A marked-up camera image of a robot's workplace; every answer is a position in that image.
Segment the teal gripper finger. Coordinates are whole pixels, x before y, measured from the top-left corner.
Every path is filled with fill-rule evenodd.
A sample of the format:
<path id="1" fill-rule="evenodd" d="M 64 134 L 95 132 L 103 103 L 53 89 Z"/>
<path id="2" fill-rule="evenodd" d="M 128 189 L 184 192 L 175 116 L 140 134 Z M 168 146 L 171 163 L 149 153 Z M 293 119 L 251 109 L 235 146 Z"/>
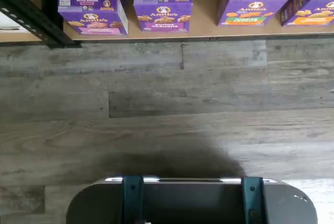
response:
<path id="1" fill-rule="evenodd" d="M 144 177 L 125 176 L 122 181 L 122 223 L 145 223 L 144 209 Z"/>
<path id="2" fill-rule="evenodd" d="M 268 214 L 262 177 L 241 178 L 246 224 L 267 224 Z"/>

